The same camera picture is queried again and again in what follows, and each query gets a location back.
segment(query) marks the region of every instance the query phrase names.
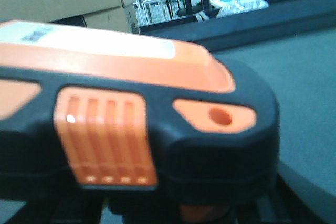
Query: white label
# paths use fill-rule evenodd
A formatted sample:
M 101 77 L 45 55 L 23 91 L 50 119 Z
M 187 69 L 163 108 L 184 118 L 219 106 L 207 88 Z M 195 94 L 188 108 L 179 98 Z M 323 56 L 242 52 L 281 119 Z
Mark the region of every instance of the white label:
M 0 28 L 0 42 L 102 55 L 175 57 L 175 46 L 170 40 L 54 24 L 17 22 Z

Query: black rubber housing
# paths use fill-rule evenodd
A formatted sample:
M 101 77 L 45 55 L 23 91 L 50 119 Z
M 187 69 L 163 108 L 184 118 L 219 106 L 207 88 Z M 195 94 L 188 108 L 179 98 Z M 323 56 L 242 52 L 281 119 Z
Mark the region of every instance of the black rubber housing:
M 184 204 L 231 205 L 264 194 L 273 186 L 277 172 L 277 101 L 266 82 L 250 68 L 232 60 L 222 63 L 235 79 L 232 93 L 0 67 L 0 79 L 37 82 L 43 88 L 11 118 L 0 121 L 0 198 L 43 199 L 82 189 L 112 197 L 154 191 Z M 57 95 L 65 86 L 130 91 L 146 99 L 157 187 L 77 184 L 53 122 Z M 173 108 L 177 98 L 248 106 L 256 111 L 257 124 L 239 134 L 200 132 Z

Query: mounting hole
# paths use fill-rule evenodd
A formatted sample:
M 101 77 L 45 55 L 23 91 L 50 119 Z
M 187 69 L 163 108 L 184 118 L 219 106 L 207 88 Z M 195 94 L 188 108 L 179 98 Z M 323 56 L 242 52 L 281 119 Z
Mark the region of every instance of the mounting hole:
M 212 121 L 217 124 L 227 126 L 232 123 L 231 116 L 220 108 L 212 108 L 209 110 L 209 116 Z

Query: barcode sticker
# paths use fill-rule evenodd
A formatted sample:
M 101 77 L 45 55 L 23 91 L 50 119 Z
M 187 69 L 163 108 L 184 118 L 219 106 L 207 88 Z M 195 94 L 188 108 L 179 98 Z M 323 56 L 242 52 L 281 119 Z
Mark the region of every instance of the barcode sticker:
M 115 31 L 16 22 L 0 28 L 0 42 L 90 54 L 172 59 L 174 42 Z

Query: orange plastic panel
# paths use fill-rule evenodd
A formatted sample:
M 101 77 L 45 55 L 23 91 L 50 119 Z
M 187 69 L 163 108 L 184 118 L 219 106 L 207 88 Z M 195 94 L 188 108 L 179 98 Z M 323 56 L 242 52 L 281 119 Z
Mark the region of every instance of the orange plastic panel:
M 0 120 L 11 117 L 42 90 L 37 83 L 0 80 Z
M 229 207 L 187 206 L 180 205 L 181 215 L 185 222 L 203 223 L 221 218 L 229 211 Z
M 13 22 L 2 23 L 0 27 L 11 24 Z M 97 33 L 94 29 L 76 29 L 79 29 L 78 32 L 84 37 L 86 34 L 90 36 L 90 31 Z M 111 48 L 115 44 L 131 47 L 132 45 L 126 41 L 148 38 L 112 31 L 100 31 L 100 33 L 103 33 L 105 38 L 111 37 L 108 45 Z M 153 43 L 160 41 L 168 40 L 154 39 Z M 175 54 L 171 59 L 160 58 L 159 52 L 156 57 L 124 56 L 121 52 L 118 55 L 95 53 L 86 50 L 85 46 L 77 49 L 61 49 L 0 43 L 0 47 L 0 66 L 85 74 L 215 93 L 235 90 L 235 82 L 229 70 L 215 60 L 204 47 L 189 42 L 173 41 Z M 147 49 L 141 48 L 142 53 L 144 50 L 149 51 L 151 48 L 150 46 Z
M 54 120 L 79 183 L 129 186 L 158 183 L 142 96 L 65 87 L 58 94 Z
M 203 132 L 239 133 L 256 125 L 251 108 L 220 103 L 177 99 L 174 108 L 194 128 Z

